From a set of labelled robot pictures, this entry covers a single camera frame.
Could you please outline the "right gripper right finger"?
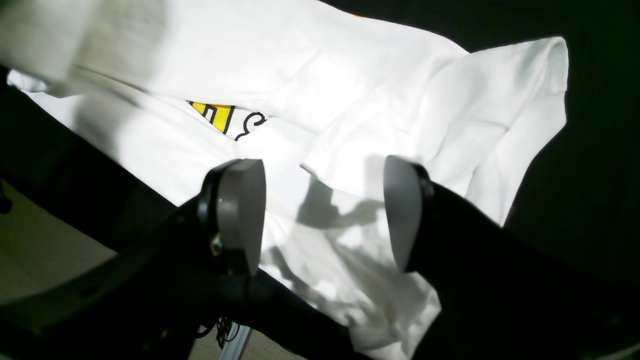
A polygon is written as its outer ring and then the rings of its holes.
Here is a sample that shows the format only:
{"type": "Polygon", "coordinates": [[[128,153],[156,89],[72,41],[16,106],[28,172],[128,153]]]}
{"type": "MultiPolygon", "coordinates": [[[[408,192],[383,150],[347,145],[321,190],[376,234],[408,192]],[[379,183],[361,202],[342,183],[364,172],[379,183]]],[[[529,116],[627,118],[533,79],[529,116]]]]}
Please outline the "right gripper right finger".
{"type": "Polygon", "coordinates": [[[637,360],[639,294],[522,241],[418,162],[389,155],[383,196],[400,271],[437,292],[462,360],[637,360]]]}

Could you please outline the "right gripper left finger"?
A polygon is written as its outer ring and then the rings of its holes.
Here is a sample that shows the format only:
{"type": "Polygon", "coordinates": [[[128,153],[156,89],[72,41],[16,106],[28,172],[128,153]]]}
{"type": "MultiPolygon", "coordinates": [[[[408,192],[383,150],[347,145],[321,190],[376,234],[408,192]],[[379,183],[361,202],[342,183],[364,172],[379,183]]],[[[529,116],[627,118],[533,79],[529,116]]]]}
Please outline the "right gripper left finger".
{"type": "Polygon", "coordinates": [[[257,273],[260,159],[211,169],[202,189],[117,256],[51,290],[1,303],[3,360],[185,360],[215,281],[257,273]]]}

